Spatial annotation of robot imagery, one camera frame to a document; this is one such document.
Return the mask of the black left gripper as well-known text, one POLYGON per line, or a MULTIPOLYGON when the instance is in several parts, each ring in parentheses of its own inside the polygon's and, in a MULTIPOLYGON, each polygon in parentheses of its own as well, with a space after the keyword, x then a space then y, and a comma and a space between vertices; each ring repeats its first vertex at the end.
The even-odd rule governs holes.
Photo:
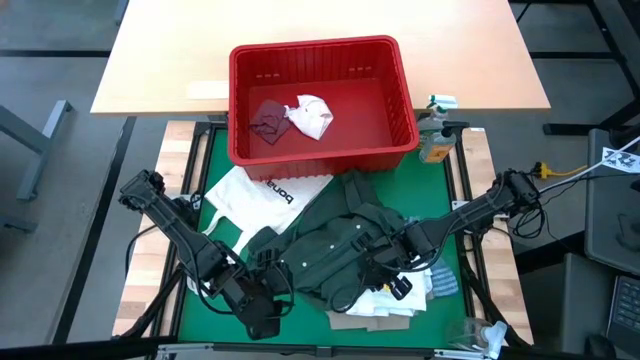
POLYGON ((295 306, 293 279, 285 264, 252 271, 233 265, 214 280, 214 294, 222 296, 251 340, 278 336, 281 319, 295 306))

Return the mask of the blue white striped towel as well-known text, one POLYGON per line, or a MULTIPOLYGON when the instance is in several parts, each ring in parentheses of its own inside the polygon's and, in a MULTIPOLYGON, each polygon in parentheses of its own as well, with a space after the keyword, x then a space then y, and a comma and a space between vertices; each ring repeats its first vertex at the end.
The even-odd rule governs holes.
POLYGON ((452 296, 459 292, 456 276, 446 263, 434 264, 431 272, 431 293, 435 298, 452 296))

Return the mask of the red plastic laundry bin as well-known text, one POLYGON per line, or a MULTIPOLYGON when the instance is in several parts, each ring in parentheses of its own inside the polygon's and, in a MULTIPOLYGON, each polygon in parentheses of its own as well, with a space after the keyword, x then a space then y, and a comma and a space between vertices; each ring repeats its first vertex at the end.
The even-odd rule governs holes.
POLYGON ((419 141, 397 41, 386 35, 238 46, 229 57, 228 155, 254 180, 386 171, 419 141), (315 95, 334 116, 314 140, 250 128, 261 104, 315 95))

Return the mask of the white printed tote bag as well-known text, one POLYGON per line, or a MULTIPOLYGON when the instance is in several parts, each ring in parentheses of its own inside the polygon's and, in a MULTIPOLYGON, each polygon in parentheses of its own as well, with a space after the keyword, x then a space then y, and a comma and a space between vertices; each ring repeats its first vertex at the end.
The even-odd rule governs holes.
POLYGON ((216 211, 202 233, 210 235, 226 218, 241 231, 232 247, 240 254, 264 227, 282 234, 332 179, 322 175, 254 181, 242 167, 234 166, 204 195, 216 211))

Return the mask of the black desk frame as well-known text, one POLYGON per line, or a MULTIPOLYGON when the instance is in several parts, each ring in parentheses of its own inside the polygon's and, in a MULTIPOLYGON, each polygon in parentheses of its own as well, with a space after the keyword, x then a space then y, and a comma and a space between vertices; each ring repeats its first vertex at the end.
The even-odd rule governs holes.
POLYGON ((564 124, 545 123, 542 130, 545 135, 558 136, 586 136, 593 129, 600 130, 629 130, 629 122, 640 116, 640 84, 635 80, 626 57, 614 39, 604 16, 598 9, 595 0, 540 0, 539 4, 580 5, 588 8, 598 30, 608 48, 604 52, 530 52, 534 60, 611 60, 621 70, 633 99, 597 124, 564 124))

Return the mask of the dark green garment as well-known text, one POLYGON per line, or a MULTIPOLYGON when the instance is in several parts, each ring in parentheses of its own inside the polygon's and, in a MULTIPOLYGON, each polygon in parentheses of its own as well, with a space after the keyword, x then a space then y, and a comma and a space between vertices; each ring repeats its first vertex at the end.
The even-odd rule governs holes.
POLYGON ((371 285, 367 246, 411 221, 379 200, 367 176, 350 171, 334 179, 282 234, 266 227, 247 245, 247 260, 278 252, 293 289, 345 313, 371 285))

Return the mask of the white garment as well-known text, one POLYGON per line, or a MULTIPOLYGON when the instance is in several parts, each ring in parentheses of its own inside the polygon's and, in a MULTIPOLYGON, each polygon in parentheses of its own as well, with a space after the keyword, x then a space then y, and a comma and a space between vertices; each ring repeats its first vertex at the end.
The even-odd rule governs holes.
POLYGON ((379 291, 366 290, 347 311, 348 315, 387 317, 399 315, 412 317, 427 308, 427 294, 433 289, 432 271, 402 273, 412 284, 410 292, 397 300, 387 287, 379 291))

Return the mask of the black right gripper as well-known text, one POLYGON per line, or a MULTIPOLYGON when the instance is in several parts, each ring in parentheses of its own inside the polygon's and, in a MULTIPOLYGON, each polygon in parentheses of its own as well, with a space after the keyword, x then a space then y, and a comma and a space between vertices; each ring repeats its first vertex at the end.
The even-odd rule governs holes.
POLYGON ((423 273, 433 266, 433 247, 415 246, 406 234, 391 234, 367 246, 368 272, 376 290, 386 287, 394 300, 404 300, 414 289, 407 274, 423 273))

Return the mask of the grey metal desk leg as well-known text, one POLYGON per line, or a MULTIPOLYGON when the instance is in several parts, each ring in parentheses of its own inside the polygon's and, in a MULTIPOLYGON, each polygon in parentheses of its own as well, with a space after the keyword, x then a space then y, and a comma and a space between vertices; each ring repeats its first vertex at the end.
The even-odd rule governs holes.
POLYGON ((32 201, 36 187, 46 166, 54 137, 67 113, 73 106, 67 100, 59 100, 52 109, 42 130, 38 130, 22 118, 0 105, 0 131, 34 153, 17 191, 17 199, 32 201))

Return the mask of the beige trousers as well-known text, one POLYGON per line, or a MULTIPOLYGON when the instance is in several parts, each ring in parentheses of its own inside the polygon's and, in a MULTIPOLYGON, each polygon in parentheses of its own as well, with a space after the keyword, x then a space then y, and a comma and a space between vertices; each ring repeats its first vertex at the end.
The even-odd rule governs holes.
POLYGON ((390 315, 388 317, 363 317, 327 312, 332 330, 365 329, 368 332, 406 330, 410 327, 410 317, 390 315))

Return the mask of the small white cloth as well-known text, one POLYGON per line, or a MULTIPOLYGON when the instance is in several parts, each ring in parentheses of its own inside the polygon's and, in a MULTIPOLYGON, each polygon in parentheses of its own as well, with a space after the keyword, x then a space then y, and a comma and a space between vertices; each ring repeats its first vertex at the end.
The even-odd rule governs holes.
POLYGON ((304 135, 320 140, 334 119, 326 102, 317 96, 298 95, 298 106, 285 106, 287 118, 304 135))

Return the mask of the light wooden table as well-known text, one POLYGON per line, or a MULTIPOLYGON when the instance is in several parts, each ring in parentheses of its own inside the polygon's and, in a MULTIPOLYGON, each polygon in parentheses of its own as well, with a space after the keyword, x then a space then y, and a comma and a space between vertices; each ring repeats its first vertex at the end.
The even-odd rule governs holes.
POLYGON ((91 111, 211 114, 194 81, 228 81, 246 44, 388 35, 410 97, 452 95, 463 109, 545 109, 549 102, 507 0, 130 0, 91 111))

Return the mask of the white patterned paper flag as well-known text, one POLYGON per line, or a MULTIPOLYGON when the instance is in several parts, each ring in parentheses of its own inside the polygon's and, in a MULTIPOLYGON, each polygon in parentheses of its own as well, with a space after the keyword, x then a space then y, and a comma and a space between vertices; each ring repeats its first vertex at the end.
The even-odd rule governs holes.
POLYGON ((640 174, 640 136, 621 149, 596 147, 597 164, 625 173, 640 174))

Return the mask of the grey side desk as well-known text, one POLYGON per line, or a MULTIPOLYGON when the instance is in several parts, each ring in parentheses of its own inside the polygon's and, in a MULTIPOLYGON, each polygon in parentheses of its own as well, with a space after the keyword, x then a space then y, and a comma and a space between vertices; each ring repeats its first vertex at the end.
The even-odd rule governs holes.
POLYGON ((592 130, 588 135, 585 252, 601 263, 640 276, 640 174, 597 164, 596 147, 607 146, 610 135, 592 130))

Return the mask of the maroon cloth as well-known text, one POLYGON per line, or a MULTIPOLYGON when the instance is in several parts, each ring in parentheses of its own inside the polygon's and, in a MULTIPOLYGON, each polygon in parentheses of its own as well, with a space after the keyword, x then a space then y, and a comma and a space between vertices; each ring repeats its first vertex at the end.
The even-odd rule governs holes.
POLYGON ((263 101, 249 123, 250 130, 270 145, 274 145, 290 128, 287 109, 274 100, 263 101))

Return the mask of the black keyboard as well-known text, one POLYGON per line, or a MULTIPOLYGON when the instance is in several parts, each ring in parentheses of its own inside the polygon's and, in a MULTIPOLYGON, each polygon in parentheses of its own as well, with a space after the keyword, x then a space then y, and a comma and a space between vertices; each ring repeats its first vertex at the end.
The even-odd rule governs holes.
POLYGON ((640 351, 640 280, 616 278, 606 333, 616 346, 640 351))

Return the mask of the black aluminium frame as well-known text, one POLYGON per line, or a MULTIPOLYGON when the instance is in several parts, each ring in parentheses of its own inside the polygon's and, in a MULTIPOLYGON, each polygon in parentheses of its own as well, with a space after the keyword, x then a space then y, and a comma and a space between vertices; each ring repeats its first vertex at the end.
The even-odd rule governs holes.
MULTIPOLYGON (((169 194, 202 191, 210 187, 222 173, 228 170, 227 128, 223 124, 205 122, 171 121, 168 123, 161 144, 156 169, 164 178, 169 194)), ((113 332, 120 335, 129 330, 136 319, 143 314, 168 281, 175 263, 174 250, 168 239, 151 227, 148 219, 140 225, 143 233, 133 248, 133 264, 129 269, 113 325, 113 332)), ((506 226, 496 223, 482 240, 465 237, 450 239, 443 254, 448 264, 454 264, 462 256, 468 258, 476 277, 491 296, 492 301, 512 325, 516 333, 526 342, 533 337, 524 298, 517 273, 515 257, 506 226)), ((485 311, 465 277, 458 278, 459 292, 463 294, 467 316, 482 318, 485 311)), ((160 313, 152 320, 145 334, 148 337, 173 336, 178 339, 185 286, 176 285, 162 306, 160 313)), ((214 350, 208 352, 279 353, 284 356, 301 355, 316 358, 315 347, 311 345, 268 344, 260 341, 252 345, 236 343, 213 343, 214 350)), ((423 357, 433 348, 332 346, 334 356, 323 358, 336 360, 340 356, 413 356, 423 357)))

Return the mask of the green work mat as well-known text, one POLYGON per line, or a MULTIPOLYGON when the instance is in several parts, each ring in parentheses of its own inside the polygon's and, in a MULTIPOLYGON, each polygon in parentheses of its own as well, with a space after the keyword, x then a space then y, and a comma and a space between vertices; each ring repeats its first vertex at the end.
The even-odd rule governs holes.
MULTIPOLYGON (((451 209, 448 173, 444 163, 423 164, 416 154, 410 153, 395 170, 371 173, 369 178, 384 205, 408 217, 437 218, 451 209)), ((446 332, 450 325, 466 316, 464 296, 458 292, 430 300, 427 309, 412 317, 405 330, 333 330, 324 311, 297 295, 295 308, 281 322, 280 334, 259 344, 439 348, 447 345, 446 332)), ((178 339, 181 342, 254 343, 236 317, 208 310, 190 290, 184 292, 178 339)))

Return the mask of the clear plastic spray bottle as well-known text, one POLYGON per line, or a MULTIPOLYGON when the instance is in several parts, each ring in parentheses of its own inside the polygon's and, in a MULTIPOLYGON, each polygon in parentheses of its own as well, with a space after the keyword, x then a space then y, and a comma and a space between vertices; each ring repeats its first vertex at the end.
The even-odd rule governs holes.
POLYGON ((467 317, 448 327, 446 341, 458 350, 480 355, 482 360, 497 360, 507 330, 508 326, 502 321, 492 324, 484 319, 467 317))

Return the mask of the white paper label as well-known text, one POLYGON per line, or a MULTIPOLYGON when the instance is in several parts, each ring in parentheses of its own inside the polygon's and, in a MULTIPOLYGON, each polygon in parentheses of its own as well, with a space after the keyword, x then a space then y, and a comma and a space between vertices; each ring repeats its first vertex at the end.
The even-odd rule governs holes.
POLYGON ((194 81, 188 84, 186 97, 190 100, 228 99, 230 84, 228 81, 194 81))

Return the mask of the silver frame bracket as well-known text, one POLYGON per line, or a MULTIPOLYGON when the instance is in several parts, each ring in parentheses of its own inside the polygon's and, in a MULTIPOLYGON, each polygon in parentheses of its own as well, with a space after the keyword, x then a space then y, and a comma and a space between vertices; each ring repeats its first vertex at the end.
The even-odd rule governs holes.
POLYGON ((439 360, 492 360, 482 352, 435 349, 433 357, 439 360))
POLYGON ((154 360, 175 360, 179 354, 213 350, 213 343, 163 344, 158 346, 154 360))

